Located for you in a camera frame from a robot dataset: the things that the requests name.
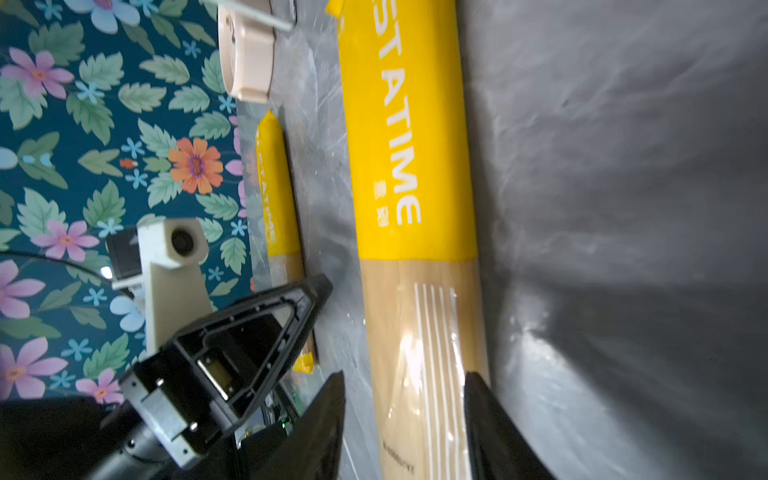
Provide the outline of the yellow pasta bag bottom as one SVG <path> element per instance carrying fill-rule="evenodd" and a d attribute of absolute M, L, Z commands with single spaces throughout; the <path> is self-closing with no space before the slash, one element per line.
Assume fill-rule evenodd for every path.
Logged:
<path fill-rule="evenodd" d="M 305 277 L 299 222 L 281 124 L 268 111 L 255 134 L 256 171 L 272 285 Z"/>

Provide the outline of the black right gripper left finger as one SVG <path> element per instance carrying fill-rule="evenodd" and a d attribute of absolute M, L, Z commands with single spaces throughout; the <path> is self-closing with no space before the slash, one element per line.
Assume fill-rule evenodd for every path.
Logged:
<path fill-rule="evenodd" d="M 290 433 L 275 423 L 247 437 L 239 459 L 245 479 L 335 479 L 341 462 L 345 378 L 332 374 Z"/>

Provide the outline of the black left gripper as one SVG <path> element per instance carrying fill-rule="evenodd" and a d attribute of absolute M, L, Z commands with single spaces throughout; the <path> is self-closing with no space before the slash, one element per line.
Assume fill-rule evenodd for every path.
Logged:
<path fill-rule="evenodd" d="M 229 439 L 299 358 L 333 291 L 323 274 L 247 297 L 178 331 L 120 380 L 138 415 L 123 453 L 191 468 Z"/>

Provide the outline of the yellow pasta bag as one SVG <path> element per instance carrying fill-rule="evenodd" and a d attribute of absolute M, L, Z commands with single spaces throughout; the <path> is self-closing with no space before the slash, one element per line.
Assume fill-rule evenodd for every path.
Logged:
<path fill-rule="evenodd" d="M 281 124 L 268 111 L 255 134 L 256 171 L 272 285 L 305 277 L 299 222 Z"/>
<path fill-rule="evenodd" d="M 332 1 L 386 479 L 470 477 L 488 371 L 456 5 Z"/>

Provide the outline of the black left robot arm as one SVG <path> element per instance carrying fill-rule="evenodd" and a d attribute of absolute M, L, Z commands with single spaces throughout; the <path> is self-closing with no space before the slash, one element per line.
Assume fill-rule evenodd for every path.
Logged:
<path fill-rule="evenodd" d="M 324 275 L 199 318 L 119 379 L 123 403 L 1 406 L 5 479 L 333 479 L 345 379 L 328 377 L 299 419 L 237 440 L 290 370 L 333 287 Z"/>

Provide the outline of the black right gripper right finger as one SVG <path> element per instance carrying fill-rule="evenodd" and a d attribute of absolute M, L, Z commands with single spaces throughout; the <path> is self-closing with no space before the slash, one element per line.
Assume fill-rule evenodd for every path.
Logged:
<path fill-rule="evenodd" d="M 472 479 L 554 479 L 477 372 L 465 376 L 464 416 Z"/>

